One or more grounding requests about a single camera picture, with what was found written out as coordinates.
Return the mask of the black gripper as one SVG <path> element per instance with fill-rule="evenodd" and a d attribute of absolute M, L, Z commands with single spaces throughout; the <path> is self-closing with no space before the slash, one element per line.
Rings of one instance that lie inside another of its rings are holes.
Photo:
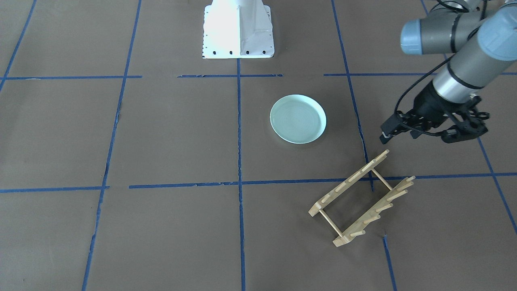
<path fill-rule="evenodd" d="M 448 118 L 446 112 L 453 113 L 460 108 L 460 103 L 454 103 L 442 98 L 436 91 L 433 83 L 429 83 L 415 97 L 413 107 L 407 112 L 410 115 L 407 125 L 428 131 L 439 127 Z M 404 118 L 401 114 L 392 114 L 382 125 L 380 141 L 387 144 L 394 136 L 405 133 Z"/>

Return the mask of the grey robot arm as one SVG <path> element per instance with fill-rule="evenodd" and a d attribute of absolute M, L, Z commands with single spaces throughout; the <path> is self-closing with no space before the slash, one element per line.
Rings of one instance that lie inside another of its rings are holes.
<path fill-rule="evenodd" d="M 387 144 L 409 132 L 439 137 L 445 143 L 476 139 L 488 132 L 487 112 L 477 109 L 477 94 L 517 59 L 515 0 L 496 11 L 486 0 L 439 0 L 425 18 L 407 22 L 399 44 L 407 55 L 450 57 L 431 72 L 437 75 L 415 97 L 412 108 L 399 110 L 381 125 L 380 141 Z"/>

